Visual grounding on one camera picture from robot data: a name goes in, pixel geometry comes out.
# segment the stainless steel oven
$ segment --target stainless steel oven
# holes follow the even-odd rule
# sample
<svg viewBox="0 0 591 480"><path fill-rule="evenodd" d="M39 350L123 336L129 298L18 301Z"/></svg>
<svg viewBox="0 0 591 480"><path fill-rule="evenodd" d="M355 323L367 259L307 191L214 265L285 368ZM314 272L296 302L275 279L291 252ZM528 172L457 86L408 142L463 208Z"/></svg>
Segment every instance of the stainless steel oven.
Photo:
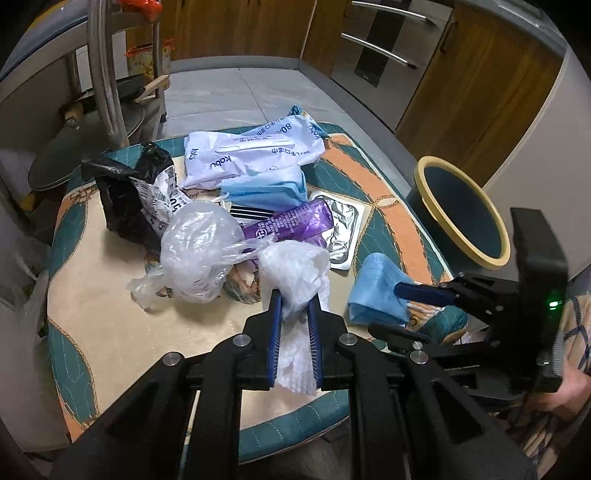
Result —
<svg viewBox="0 0 591 480"><path fill-rule="evenodd" d="M332 79L393 131L451 12L428 0L351 2Z"/></svg>

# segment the person's hand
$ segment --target person's hand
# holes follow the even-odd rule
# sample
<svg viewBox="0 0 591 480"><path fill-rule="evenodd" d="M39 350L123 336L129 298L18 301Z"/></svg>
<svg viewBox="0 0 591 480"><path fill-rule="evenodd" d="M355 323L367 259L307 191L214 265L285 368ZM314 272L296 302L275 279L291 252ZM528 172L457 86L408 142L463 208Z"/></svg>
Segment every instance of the person's hand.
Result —
<svg viewBox="0 0 591 480"><path fill-rule="evenodd" d="M526 410L551 411L561 419L572 420L591 397L591 377L564 359L562 385L556 393L531 394Z"/></svg>

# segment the patterned tablecloth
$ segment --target patterned tablecloth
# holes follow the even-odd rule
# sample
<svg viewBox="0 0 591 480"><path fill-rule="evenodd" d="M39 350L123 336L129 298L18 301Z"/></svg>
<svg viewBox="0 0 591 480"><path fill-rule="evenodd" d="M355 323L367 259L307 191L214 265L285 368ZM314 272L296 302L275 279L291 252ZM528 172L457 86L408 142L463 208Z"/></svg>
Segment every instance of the patterned tablecloth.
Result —
<svg viewBox="0 0 591 480"><path fill-rule="evenodd" d="M347 319L346 302L356 272L372 252L383 252L422 283L448 280L450 271L437 247L396 189L343 129L321 126L330 138L319 163L303 168L309 190L324 190L366 206L351 269L330 272L331 311ZM170 138L157 144L174 158L184 154L183 140ZM109 155L134 166L140 151L141 146L135 145ZM125 286L144 275L145 249L106 229L98 189L94 182L82 180L79 169L67 192L51 255L47 313L53 373L75 440L166 352L192 356L210 351L240 332L245 319L261 311L261 304L247 305L222 295L209 304L172 299L155 312L143 311ZM407 327L447 343L461 336L466 322L461 310L448 307L424 324L412 317ZM367 330L354 326L350 330L369 338ZM311 396L282 387L245 391L241 461L308 441L346 418L348 402L346 391Z"/></svg>

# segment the plaid clothing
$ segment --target plaid clothing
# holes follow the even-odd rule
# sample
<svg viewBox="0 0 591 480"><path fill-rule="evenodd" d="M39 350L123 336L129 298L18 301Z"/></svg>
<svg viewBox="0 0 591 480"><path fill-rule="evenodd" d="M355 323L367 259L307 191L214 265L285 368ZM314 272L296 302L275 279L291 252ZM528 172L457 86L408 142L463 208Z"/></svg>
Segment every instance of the plaid clothing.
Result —
<svg viewBox="0 0 591 480"><path fill-rule="evenodd" d="M579 370L591 374L591 295L576 296L566 302L560 329L564 331L567 360ZM537 465L538 476L542 477L574 436L590 408L591 402L587 402L579 416L566 423L552 413L534 411L525 414L523 407L518 407L507 417L510 425L507 433Z"/></svg>

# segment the wooden cabinet door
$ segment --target wooden cabinet door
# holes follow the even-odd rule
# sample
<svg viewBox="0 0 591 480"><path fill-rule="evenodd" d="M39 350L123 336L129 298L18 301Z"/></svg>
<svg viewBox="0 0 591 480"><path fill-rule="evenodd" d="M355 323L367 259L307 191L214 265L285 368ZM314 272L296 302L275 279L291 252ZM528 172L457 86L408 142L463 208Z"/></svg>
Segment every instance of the wooden cabinet door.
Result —
<svg viewBox="0 0 591 480"><path fill-rule="evenodd" d="M457 2L396 137L483 186L539 112L562 58L514 25Z"/></svg>
<svg viewBox="0 0 591 480"><path fill-rule="evenodd" d="M300 58L314 0L247 0L245 53Z"/></svg>
<svg viewBox="0 0 591 480"><path fill-rule="evenodd" d="M174 38L173 60L221 55L297 59L314 0L163 0L163 38ZM127 33L128 48L152 41L151 27Z"/></svg>
<svg viewBox="0 0 591 480"><path fill-rule="evenodd" d="M318 0L302 60L327 77L335 64L349 0Z"/></svg>
<svg viewBox="0 0 591 480"><path fill-rule="evenodd" d="M181 0L174 58L244 55L255 0Z"/></svg>

